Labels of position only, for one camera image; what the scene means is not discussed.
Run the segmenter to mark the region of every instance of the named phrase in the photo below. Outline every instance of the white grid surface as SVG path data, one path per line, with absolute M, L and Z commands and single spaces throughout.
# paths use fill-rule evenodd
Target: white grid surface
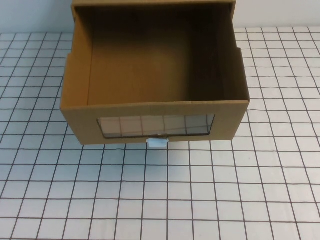
M 0 240 L 319 240 L 320 27 L 236 29 L 251 104 L 233 141 L 78 143 L 72 34 L 0 35 Z

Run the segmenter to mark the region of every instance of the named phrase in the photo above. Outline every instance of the cardboard box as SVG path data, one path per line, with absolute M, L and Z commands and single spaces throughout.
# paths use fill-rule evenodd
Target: cardboard box
M 82 144 L 231 140 L 250 102 L 233 0 L 73 0 L 61 111 Z

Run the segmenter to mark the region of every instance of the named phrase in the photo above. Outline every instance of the brown cardboard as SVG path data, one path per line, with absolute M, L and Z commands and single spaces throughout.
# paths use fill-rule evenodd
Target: brown cardboard
M 195 115 L 214 115 L 209 135 L 159 137 L 231 140 L 250 101 L 234 7 L 232 0 L 73 0 L 60 107 L 78 140 L 145 143 L 147 136 L 106 139 L 100 124 Z

